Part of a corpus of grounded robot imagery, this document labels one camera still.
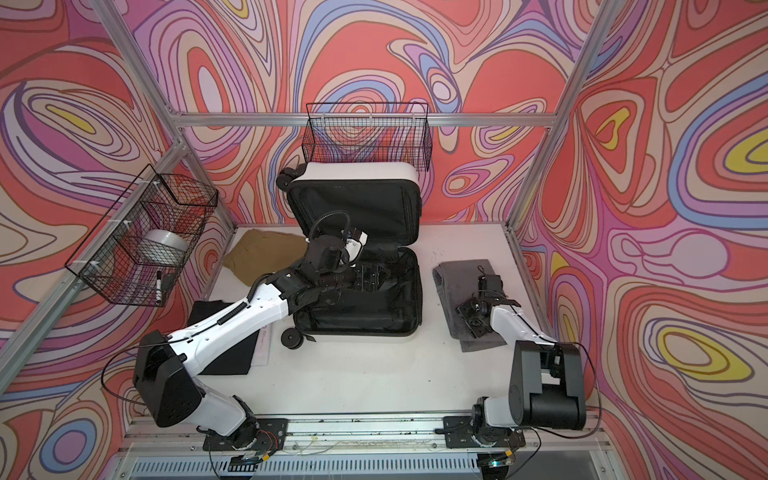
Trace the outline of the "black garment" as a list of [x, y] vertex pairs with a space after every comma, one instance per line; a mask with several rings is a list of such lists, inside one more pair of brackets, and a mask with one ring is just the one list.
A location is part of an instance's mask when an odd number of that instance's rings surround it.
[[[230, 305], [231, 302], [222, 300], [195, 301], [187, 319], [186, 326], [189, 327], [198, 324], [208, 317], [226, 309]], [[229, 376], [248, 374], [258, 338], [258, 331], [251, 333], [247, 337], [242, 337], [237, 344], [228, 348], [208, 364], [201, 372], [201, 375]]]

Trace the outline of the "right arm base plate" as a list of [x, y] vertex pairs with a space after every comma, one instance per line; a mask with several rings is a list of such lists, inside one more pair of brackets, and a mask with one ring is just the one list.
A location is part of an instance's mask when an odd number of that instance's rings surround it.
[[521, 430], [482, 424], [469, 415], [444, 416], [434, 433], [444, 437], [449, 449], [505, 448], [516, 451], [527, 441]]

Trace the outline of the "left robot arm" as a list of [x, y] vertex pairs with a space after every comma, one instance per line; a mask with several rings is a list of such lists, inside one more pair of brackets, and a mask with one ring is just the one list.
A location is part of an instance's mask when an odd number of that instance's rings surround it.
[[239, 397], [207, 387], [199, 375], [220, 355], [276, 321], [319, 302], [330, 302], [356, 282], [354, 263], [367, 243], [354, 229], [308, 242], [302, 258], [265, 275], [240, 301], [172, 333], [153, 331], [139, 344], [133, 383], [155, 424], [181, 423], [220, 437], [233, 450], [251, 448], [260, 432]]

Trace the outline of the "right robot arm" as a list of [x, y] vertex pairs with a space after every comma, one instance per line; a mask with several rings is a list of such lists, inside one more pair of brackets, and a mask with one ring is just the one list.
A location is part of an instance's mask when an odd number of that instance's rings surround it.
[[457, 307], [470, 333], [498, 334], [513, 348], [507, 393], [480, 397], [470, 425], [475, 436], [497, 430], [542, 428], [578, 431], [587, 408], [579, 348], [544, 334], [521, 305], [499, 292], [481, 290]]

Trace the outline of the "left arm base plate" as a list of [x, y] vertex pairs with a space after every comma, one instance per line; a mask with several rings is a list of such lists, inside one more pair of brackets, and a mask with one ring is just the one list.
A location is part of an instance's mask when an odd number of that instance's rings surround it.
[[281, 417], [247, 419], [229, 436], [208, 431], [203, 449], [212, 452], [274, 453], [283, 449], [288, 425], [289, 420]]

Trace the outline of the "grey fluffy towel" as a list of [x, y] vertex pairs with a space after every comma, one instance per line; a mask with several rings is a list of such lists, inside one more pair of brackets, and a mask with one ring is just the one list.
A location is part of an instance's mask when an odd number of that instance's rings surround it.
[[432, 270], [450, 336], [459, 341], [463, 353], [505, 345], [505, 341], [498, 333], [489, 333], [475, 338], [457, 310], [461, 303], [478, 293], [478, 279], [482, 273], [495, 273], [487, 259], [447, 261], [438, 264]]

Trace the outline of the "black and white suitcase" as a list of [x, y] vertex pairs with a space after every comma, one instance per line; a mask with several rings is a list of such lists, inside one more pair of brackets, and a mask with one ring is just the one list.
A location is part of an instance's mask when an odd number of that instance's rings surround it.
[[417, 255], [422, 199], [412, 165], [318, 163], [286, 167], [277, 187], [307, 241], [270, 282], [287, 299], [287, 342], [405, 338], [422, 321]]

